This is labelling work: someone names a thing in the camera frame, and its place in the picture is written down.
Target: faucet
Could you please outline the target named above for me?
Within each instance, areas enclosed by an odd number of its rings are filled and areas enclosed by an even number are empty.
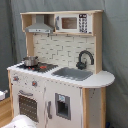
[[[94,64],[94,58],[93,58],[92,54],[89,51],[87,51],[87,50],[81,51],[80,54],[79,54],[79,58],[78,58],[79,62],[76,64],[76,67],[78,67],[78,69],[80,69],[80,70],[85,69],[86,66],[87,66],[87,62],[86,61],[85,61],[85,63],[81,62],[81,57],[82,57],[82,55],[84,53],[89,55],[89,57],[91,59],[91,65]]]

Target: oven window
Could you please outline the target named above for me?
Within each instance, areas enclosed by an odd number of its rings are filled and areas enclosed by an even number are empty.
[[[33,99],[19,95],[20,114],[28,116],[35,122],[37,119],[37,102]]]
[[[77,29],[77,18],[62,18],[63,29]]]

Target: sink basin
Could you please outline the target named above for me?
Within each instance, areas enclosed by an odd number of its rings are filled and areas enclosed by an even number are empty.
[[[90,71],[83,71],[83,70],[68,68],[68,67],[61,68],[52,73],[52,75],[55,75],[58,77],[64,77],[64,78],[72,79],[72,80],[76,80],[76,81],[85,80],[92,74],[93,73]]]

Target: floor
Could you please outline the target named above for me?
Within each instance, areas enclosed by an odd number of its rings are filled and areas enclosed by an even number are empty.
[[[11,120],[11,101],[7,98],[0,102],[0,128],[10,123]]]

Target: play kitchen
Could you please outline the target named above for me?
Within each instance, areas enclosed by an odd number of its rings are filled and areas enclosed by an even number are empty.
[[[105,128],[115,78],[102,71],[102,13],[21,13],[27,57],[8,68],[13,117],[37,128]]]

